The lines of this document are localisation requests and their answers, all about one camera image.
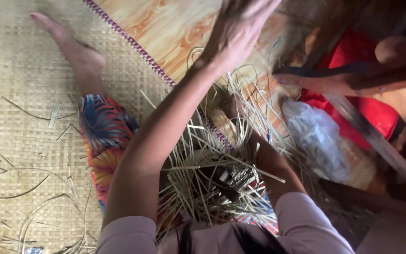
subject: hand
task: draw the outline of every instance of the hand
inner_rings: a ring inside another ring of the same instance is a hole
[[[219,76],[233,71],[251,53],[267,18],[281,0],[222,0],[211,37],[196,65]]]

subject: shirt sleeve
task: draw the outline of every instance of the shirt sleeve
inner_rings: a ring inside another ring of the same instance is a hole
[[[110,222],[98,239],[97,254],[156,254],[156,224],[143,216]]]
[[[308,195],[287,193],[278,200],[275,211],[279,240],[295,253],[354,253]]]

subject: bare foot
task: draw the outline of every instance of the bare foot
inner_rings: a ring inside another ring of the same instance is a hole
[[[239,98],[239,95],[232,94],[226,95],[223,98],[222,102],[220,103],[220,108],[225,113],[226,118],[230,119],[234,124],[236,124],[238,113],[240,118],[244,116],[243,105],[244,102],[241,98]]]
[[[39,12],[31,12],[35,25],[48,32],[70,62],[81,95],[106,95],[101,78],[105,59],[101,53],[73,38],[58,22]]]
[[[68,31],[58,22],[39,12],[31,12],[35,25],[48,32],[56,41],[62,53],[74,65],[92,68],[93,71],[101,71],[105,65],[105,59],[101,53],[85,43],[76,41]]]

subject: plastic bag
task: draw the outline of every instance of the plastic bag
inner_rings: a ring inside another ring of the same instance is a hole
[[[307,165],[323,178],[348,179],[350,165],[338,145],[339,126],[323,110],[285,98],[281,107],[291,136],[308,156]]]

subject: wooden floor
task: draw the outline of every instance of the wooden floor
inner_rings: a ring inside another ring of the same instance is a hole
[[[132,36],[175,82],[187,70],[187,58],[195,47],[204,47],[211,33],[220,0],[96,0],[99,6]],[[269,18],[258,43],[240,72],[255,79],[258,87],[271,97],[279,109],[279,98],[295,96],[299,90],[286,88],[270,76],[274,65],[301,66],[314,51],[325,48],[347,26],[364,28],[371,37],[380,39],[392,31],[403,8],[393,8],[393,17],[373,15],[384,12],[381,6],[393,0],[284,0]],[[406,90],[377,95],[377,99],[393,107],[406,120]],[[211,115],[220,124],[220,112]],[[274,116],[270,121],[280,129],[282,123]],[[350,179],[345,184],[361,189],[381,189],[376,186],[373,159],[365,151],[347,140],[341,142],[351,163]]]

